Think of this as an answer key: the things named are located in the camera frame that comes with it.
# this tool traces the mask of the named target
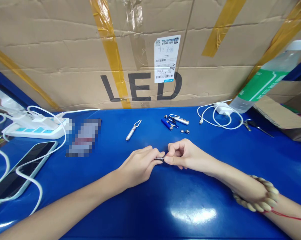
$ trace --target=phone screen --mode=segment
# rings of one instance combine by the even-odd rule
[[[27,181],[25,178],[17,175],[16,169],[31,160],[45,155],[53,147],[55,142],[39,143],[36,144],[26,156],[7,174],[7,176],[0,182],[0,199],[9,198],[14,196],[23,184]],[[38,159],[20,169],[20,172],[30,176],[43,158]]]

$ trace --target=left hand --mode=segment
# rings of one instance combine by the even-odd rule
[[[152,146],[133,151],[124,163],[116,170],[126,183],[127,188],[134,187],[147,181],[154,166],[163,163],[154,160],[156,157],[163,157],[165,152],[159,152]]]

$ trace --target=forearm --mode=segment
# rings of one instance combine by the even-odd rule
[[[266,197],[267,190],[264,185],[240,170],[222,163],[220,170],[214,177],[236,193],[247,202],[258,202]],[[301,205],[279,194],[275,211],[301,218]],[[278,216],[273,212],[265,213],[265,216],[281,228],[293,239],[301,239],[301,220]]]
[[[88,213],[126,187],[116,171],[59,199],[0,235],[0,240],[61,238]]]

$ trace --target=bottle cap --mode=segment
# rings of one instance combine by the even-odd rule
[[[286,50],[288,50],[288,51],[300,51],[301,50],[301,40],[293,41],[291,44],[288,45]]]

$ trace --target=blue table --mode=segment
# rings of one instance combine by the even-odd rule
[[[166,114],[190,121],[188,126],[169,131],[160,121]],[[206,118],[212,121],[211,111]],[[102,127],[89,157],[66,158],[67,146],[53,153],[36,176],[44,189],[40,208],[97,180],[119,167],[136,149],[151,145],[167,151],[167,144],[190,139],[201,149],[247,174],[274,183],[285,196],[301,204],[301,143],[294,142],[254,110],[253,118],[270,138],[258,129],[244,126],[225,130],[204,122],[199,125],[196,107],[105,110],[69,114],[76,126],[86,118],[101,118]],[[129,142],[125,138],[139,119],[140,126]],[[221,123],[227,117],[217,116]],[[233,115],[233,124],[238,123]],[[181,133],[188,129],[190,134]],[[1,148],[13,166],[40,139],[14,138]],[[5,170],[0,156],[0,176]],[[0,233],[27,217],[38,199],[34,184],[18,199],[0,205]],[[63,239],[287,239],[263,215],[239,206],[231,191],[219,181],[192,170],[156,166],[149,181],[106,201]]]

